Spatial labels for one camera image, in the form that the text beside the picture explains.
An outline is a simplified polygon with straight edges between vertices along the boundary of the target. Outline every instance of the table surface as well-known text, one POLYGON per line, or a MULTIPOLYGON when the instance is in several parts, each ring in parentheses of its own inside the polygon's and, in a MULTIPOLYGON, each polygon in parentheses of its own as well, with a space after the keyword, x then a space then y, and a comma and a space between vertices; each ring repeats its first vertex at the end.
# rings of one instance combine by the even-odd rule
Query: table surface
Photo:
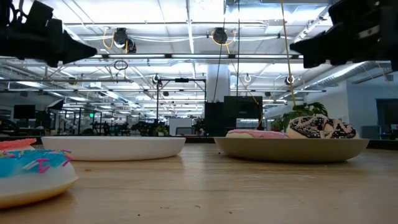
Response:
POLYGON ((397 223, 398 152, 342 164, 270 164, 187 144, 177 157, 73 162, 53 199, 0 211, 0 223, 397 223))

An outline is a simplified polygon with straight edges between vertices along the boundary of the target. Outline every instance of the white plate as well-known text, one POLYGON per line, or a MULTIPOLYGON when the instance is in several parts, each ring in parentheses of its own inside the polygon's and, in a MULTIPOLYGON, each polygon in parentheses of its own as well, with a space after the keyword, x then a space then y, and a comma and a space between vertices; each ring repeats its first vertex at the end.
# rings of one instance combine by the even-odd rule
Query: white plate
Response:
POLYGON ((269 162, 343 162, 359 155, 368 139, 215 138, 231 157, 269 162))
POLYGON ((54 136, 42 142, 45 149, 71 151, 78 161, 130 161, 176 156, 185 138, 54 136))

